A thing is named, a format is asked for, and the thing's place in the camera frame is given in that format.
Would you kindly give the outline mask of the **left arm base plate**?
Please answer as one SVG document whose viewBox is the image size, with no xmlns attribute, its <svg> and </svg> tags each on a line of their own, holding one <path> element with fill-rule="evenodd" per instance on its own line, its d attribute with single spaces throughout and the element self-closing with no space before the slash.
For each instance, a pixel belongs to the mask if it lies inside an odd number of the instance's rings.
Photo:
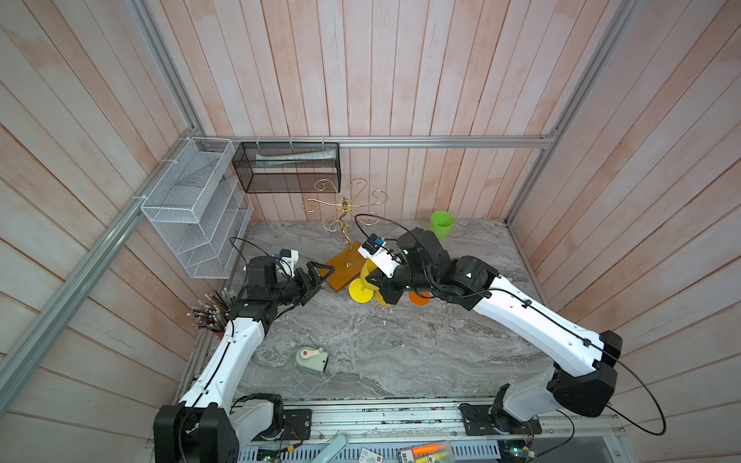
<svg viewBox="0 0 741 463">
<path fill-rule="evenodd" d="M 285 410 L 283 429 L 280 432 L 263 431 L 251 438 L 240 437 L 239 442 L 244 446 L 252 442 L 307 441 L 311 438 L 312 418 L 313 412 L 309 408 Z"/>
</svg>

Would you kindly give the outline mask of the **gold rack with wooden base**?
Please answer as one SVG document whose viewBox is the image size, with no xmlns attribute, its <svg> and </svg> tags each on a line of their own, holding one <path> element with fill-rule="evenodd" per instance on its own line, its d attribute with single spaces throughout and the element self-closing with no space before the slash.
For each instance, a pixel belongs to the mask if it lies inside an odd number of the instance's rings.
<svg viewBox="0 0 741 463">
<path fill-rule="evenodd" d="M 358 252 L 361 243 L 353 241 L 350 237 L 349 220 L 354 219 L 359 214 L 359 210 L 368 210 L 370 217 L 374 218 L 374 221 L 368 222 L 361 220 L 360 223 L 362 225 L 373 226 L 379 222 L 379 219 L 377 219 L 377 214 L 371 211 L 371 208 L 373 206 L 384 206 L 389 201 L 389 196 L 385 191 L 376 189 L 370 193 L 372 200 L 369 203 L 361 204 L 357 200 L 367 190 L 368 181 L 362 179 L 362 177 L 357 177 L 357 179 L 352 179 L 350 184 L 360 187 L 360 191 L 351 198 L 343 196 L 340 193 L 339 185 L 335 181 L 331 179 L 318 179 L 314 185 L 316 193 L 332 193 L 334 199 L 329 201 L 319 198 L 309 198 L 302 203 L 302 209 L 309 213 L 316 212 L 320 209 L 320 206 L 334 208 L 335 210 L 328 217 L 323 218 L 321 223 L 327 232 L 340 233 L 343 237 L 343 243 L 345 243 L 345 249 L 327 263 L 327 265 L 334 268 L 334 272 L 332 275 L 326 275 L 325 279 L 329 287 L 332 287 L 336 292 L 344 289 L 356 279 L 365 265 L 365 259 Z"/>
</svg>

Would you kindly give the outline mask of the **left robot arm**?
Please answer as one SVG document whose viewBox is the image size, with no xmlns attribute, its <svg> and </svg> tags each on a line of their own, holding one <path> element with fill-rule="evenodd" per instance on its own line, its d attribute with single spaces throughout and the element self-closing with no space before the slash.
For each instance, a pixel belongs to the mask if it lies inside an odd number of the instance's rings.
<svg viewBox="0 0 741 463">
<path fill-rule="evenodd" d="M 281 279 L 279 267 L 274 256 L 248 262 L 245 283 L 205 370 L 177 404 L 161 407 L 154 418 L 157 462 L 235 462 L 241 447 L 255 438 L 283 438 L 283 399 L 268 393 L 240 399 L 237 386 L 274 321 L 306 305 L 335 269 L 308 262 Z"/>
</svg>

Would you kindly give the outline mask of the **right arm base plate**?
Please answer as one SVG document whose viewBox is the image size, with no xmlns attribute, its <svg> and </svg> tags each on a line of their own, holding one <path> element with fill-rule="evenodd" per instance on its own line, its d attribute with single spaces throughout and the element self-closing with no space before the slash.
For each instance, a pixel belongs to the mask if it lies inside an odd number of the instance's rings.
<svg viewBox="0 0 741 463">
<path fill-rule="evenodd" d="M 538 418 L 533 418 L 528 422 L 517 422 L 504 415 L 497 415 L 491 409 L 490 405 L 470 403 L 459 405 L 458 410 L 467 436 L 542 434 L 542 426 Z"/>
</svg>

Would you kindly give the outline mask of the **green wine glass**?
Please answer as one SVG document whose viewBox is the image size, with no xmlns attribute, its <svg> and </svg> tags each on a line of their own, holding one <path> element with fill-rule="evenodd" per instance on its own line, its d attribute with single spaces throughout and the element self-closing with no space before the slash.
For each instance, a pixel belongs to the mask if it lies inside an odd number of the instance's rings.
<svg viewBox="0 0 741 463">
<path fill-rule="evenodd" d="M 430 216 L 430 231 L 442 240 L 447 237 L 455 225 L 455 218 L 447 211 L 438 210 Z"/>
</svg>

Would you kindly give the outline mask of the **yellow wine glass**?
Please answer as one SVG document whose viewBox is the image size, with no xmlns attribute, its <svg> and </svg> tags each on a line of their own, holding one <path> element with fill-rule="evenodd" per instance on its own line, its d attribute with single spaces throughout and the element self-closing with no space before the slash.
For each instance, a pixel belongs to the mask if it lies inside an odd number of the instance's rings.
<svg viewBox="0 0 741 463">
<path fill-rule="evenodd" d="M 385 302 L 383 296 L 380 294 L 379 291 L 376 292 L 376 302 L 383 307 L 389 307 L 389 304 Z"/>
<path fill-rule="evenodd" d="M 370 272 L 375 269 L 376 265 L 371 260 L 366 260 L 360 276 L 349 284 L 349 295 L 354 302 L 366 304 L 376 297 L 377 287 L 367 281 Z"/>
</svg>

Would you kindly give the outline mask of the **orange wine glass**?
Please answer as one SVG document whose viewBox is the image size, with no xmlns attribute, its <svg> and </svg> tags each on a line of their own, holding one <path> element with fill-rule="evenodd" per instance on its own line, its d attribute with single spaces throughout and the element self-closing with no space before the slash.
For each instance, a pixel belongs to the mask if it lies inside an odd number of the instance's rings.
<svg viewBox="0 0 741 463">
<path fill-rule="evenodd" d="M 410 292 L 408 293 L 409 300 L 412 304 L 418 307 L 424 307 L 430 303 L 432 296 L 427 292 Z"/>
</svg>

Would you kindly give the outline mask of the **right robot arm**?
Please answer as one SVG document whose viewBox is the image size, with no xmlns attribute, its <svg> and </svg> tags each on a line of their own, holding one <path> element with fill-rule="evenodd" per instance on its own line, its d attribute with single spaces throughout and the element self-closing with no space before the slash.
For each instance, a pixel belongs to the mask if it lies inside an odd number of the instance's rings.
<svg viewBox="0 0 741 463">
<path fill-rule="evenodd" d="M 451 258 L 432 231 L 415 228 L 396 244 L 399 250 L 392 252 L 381 237 L 371 235 L 359 248 L 376 265 L 369 278 L 386 303 L 397 304 L 406 292 L 426 291 L 502 324 L 552 360 L 541 374 L 499 389 L 489 409 L 494 428 L 513 433 L 558 409 L 588 418 L 601 415 L 617 385 L 619 335 L 598 334 L 562 318 L 483 260 Z"/>
</svg>

